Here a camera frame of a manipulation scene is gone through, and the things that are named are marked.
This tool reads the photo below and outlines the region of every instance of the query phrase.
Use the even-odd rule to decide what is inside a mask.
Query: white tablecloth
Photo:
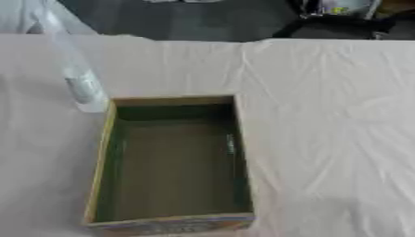
[[[223,236],[415,236],[414,42],[76,42],[111,96],[238,94],[258,219]],[[0,59],[0,236],[91,236],[102,116],[43,36],[0,36]]]

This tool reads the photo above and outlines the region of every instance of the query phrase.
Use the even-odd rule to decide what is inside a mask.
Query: bottle label
[[[88,71],[79,78],[66,78],[72,95],[79,104],[88,104],[94,101],[99,94],[101,86],[92,71]]]

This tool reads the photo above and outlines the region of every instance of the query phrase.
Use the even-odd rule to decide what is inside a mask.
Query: chair leg
[[[303,19],[296,19],[288,25],[284,26],[281,30],[275,32],[272,38],[290,38],[296,31],[301,29],[305,24]]]

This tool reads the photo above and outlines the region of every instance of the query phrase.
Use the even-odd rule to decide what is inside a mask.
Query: water bottle
[[[61,21],[46,7],[35,11],[33,17],[60,54],[62,74],[78,108],[89,113],[107,111],[107,94]]]

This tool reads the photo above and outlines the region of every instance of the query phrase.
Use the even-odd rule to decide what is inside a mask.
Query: box rim
[[[239,96],[237,94],[200,94],[200,95],[180,95],[180,96],[147,96],[147,97],[115,97],[111,98],[109,103],[109,108],[107,111],[106,121],[104,128],[101,132],[101,140],[99,144],[98,150],[98,158],[95,164],[94,170],[94,179],[92,183],[92,188],[87,199],[87,206],[84,211],[83,221],[82,224],[88,227],[100,227],[100,226],[108,226],[108,225],[117,225],[117,224],[133,224],[138,222],[146,222],[146,221],[166,221],[166,220],[173,220],[173,219],[190,219],[190,218],[251,218],[255,216],[255,202],[253,200],[253,193],[252,193],[252,183],[251,183],[251,175],[248,170],[248,166],[246,166],[246,173],[248,176],[248,186],[250,187],[250,198],[252,202],[252,211],[251,212],[241,212],[241,213],[221,213],[221,214],[206,214],[206,215],[195,215],[195,216],[173,216],[173,217],[165,217],[165,218],[138,218],[138,219],[130,219],[130,220],[121,220],[121,221],[105,221],[105,222],[94,222],[94,213],[97,207],[97,196],[100,190],[100,183],[102,180],[102,175],[104,171],[104,166],[106,163],[106,152],[107,152],[107,145],[109,143],[109,136],[110,132],[114,126],[116,115],[117,115],[117,102],[119,101],[130,101],[130,100],[137,100],[137,99],[145,99],[145,100],[154,100],[154,99],[185,99],[185,98],[209,98],[209,97],[230,97],[232,102],[235,106],[235,115],[239,129],[239,132],[242,136],[242,146],[243,150],[245,151],[245,162],[248,163],[246,158],[246,135],[245,135],[245,126],[242,123],[242,115],[241,115],[241,106],[239,102]]]

